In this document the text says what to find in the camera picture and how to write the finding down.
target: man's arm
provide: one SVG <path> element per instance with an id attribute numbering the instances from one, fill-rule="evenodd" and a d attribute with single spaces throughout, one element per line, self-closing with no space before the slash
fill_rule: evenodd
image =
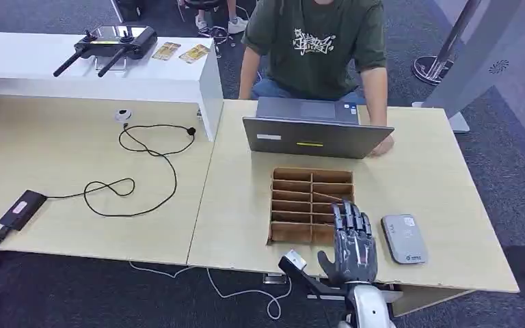
<path id="1" fill-rule="evenodd" d="M 245 47 L 243 66 L 241 68 L 241 88 L 239 99 L 250 99 L 250 90 L 256 79 L 260 55 L 252 50 L 249 46 Z"/>
<path id="2" fill-rule="evenodd" d="M 250 99 L 260 56 L 266 55 L 275 37 L 275 7 L 277 0 L 259 0 L 248 21 L 243 43 L 245 53 L 241 68 L 239 99 Z"/>
<path id="3" fill-rule="evenodd" d="M 388 125 L 388 73 L 383 21 L 383 5 L 379 2 L 365 13 L 355 43 L 355 67 L 361 74 L 369 118 L 372 125 L 379 126 Z M 390 135 L 372 154 L 385 154 L 393 144 Z"/>
<path id="4" fill-rule="evenodd" d="M 388 71 L 385 67 L 361 72 L 367 111 L 372 125 L 388 125 Z"/>

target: cardboard compartment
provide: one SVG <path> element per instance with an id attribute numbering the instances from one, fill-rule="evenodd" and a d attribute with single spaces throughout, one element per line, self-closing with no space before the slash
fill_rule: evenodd
<path id="1" fill-rule="evenodd" d="M 313 192 L 330 195 L 337 198 L 353 195 L 351 183 L 313 183 Z"/>
<path id="2" fill-rule="evenodd" d="M 327 224 L 313 224 L 311 243 L 333 245 L 333 226 Z"/>
<path id="3" fill-rule="evenodd" d="M 311 213 L 289 212 L 286 210 L 272 210 L 271 221 L 311 223 Z"/>
<path id="4" fill-rule="evenodd" d="M 290 243 L 310 243 L 312 241 L 310 224 L 271 222 L 271 231 L 272 241 Z"/>
<path id="5" fill-rule="evenodd" d="M 310 193 L 298 191 L 273 190 L 273 200 L 290 200 L 294 202 L 311 202 Z"/>
<path id="6" fill-rule="evenodd" d="M 343 199 L 331 195 L 326 195 L 324 193 L 317 193 L 313 191 L 313 202 L 319 203 L 332 203 L 332 202 L 341 202 Z"/>
<path id="7" fill-rule="evenodd" d="M 294 202 L 290 200 L 273 200 L 271 210 L 286 210 L 288 212 L 305 212 L 311 211 L 310 202 Z"/>
<path id="8" fill-rule="evenodd" d="M 353 201 L 353 174 L 279 167 L 272 175 L 269 240 L 332 245 L 331 203 Z"/>
<path id="9" fill-rule="evenodd" d="M 335 224 L 335 215 L 327 213 L 312 213 L 312 222 L 316 224 Z"/>
<path id="10" fill-rule="evenodd" d="M 273 172 L 273 179 L 311 182 L 311 175 L 311 172 L 302 169 L 279 168 Z"/>
<path id="11" fill-rule="evenodd" d="M 311 192 L 311 182 L 291 181 L 291 180 L 273 180 L 273 190 L 297 191 L 300 193 Z"/>
<path id="12" fill-rule="evenodd" d="M 353 174 L 344 171 L 314 171 L 313 182 L 353 183 Z"/>
<path id="13" fill-rule="evenodd" d="M 313 203 L 312 211 L 313 213 L 333 214 L 331 203 Z"/>

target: gray robotic hand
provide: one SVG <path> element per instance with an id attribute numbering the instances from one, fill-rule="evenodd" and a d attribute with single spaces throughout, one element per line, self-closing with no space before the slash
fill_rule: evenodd
<path id="1" fill-rule="evenodd" d="M 329 261 L 324 251 L 320 251 L 317 258 L 321 268 L 335 285 L 374 282 L 377 253 L 369 218 L 355 204 L 346 200 L 343 201 L 343 213 L 337 204 L 332 204 L 332 208 L 335 214 L 335 263 Z"/>

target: desk surface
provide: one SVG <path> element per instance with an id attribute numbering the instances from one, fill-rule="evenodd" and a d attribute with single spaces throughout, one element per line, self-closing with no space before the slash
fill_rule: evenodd
<path id="1" fill-rule="evenodd" d="M 275 167 L 343 169 L 354 173 L 355 201 L 371 218 L 381 282 L 517 292 L 517 284 L 441 109 L 390 108 L 395 147 L 387 155 L 357 160 L 250 152 L 242 117 L 256 102 L 226 100 L 188 265 L 280 272 L 280 256 L 296 249 L 306 272 L 324 275 L 317 251 L 329 247 L 267 245 L 271 173 Z M 429 263 L 391 259 L 380 219 L 415 216 Z"/>
<path id="2" fill-rule="evenodd" d="M 25 189 L 45 195 L 82 192 L 93 180 L 131 177 L 134 194 L 91 194 L 105 213 L 151 208 L 170 194 L 173 175 L 160 158 L 128 152 L 118 144 L 122 125 L 117 109 L 132 109 L 130 124 L 170 123 L 197 128 L 196 142 L 170 159 L 178 175 L 176 195 L 158 210 L 134 218 L 99 217 L 83 198 L 49 200 L 2 249 L 39 253 L 186 263 L 213 143 L 196 117 L 197 107 L 163 102 L 56 98 L 0 98 L 0 217 Z M 131 131 L 160 152 L 179 150 L 189 141 L 175 128 Z M 136 148 L 125 137 L 124 142 Z M 128 190 L 128 185 L 118 186 Z"/>

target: laptop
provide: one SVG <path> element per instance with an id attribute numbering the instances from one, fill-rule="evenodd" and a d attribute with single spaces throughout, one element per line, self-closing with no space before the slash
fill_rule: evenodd
<path id="1" fill-rule="evenodd" d="M 345 102 L 288 101 L 264 100 L 261 104 L 259 100 L 257 116 L 243 118 L 252 151 L 363 159 L 394 130 L 387 126 L 359 125 L 356 110 L 354 119 L 342 114 L 351 109 L 351 105 L 347 107 Z M 279 103 L 288 106 L 284 110 L 287 117 L 281 118 L 277 114 L 281 110 L 276 106 Z M 273 107 L 275 114 L 268 115 L 266 106 Z M 313 113 L 313 117 L 305 118 L 305 113 Z"/>

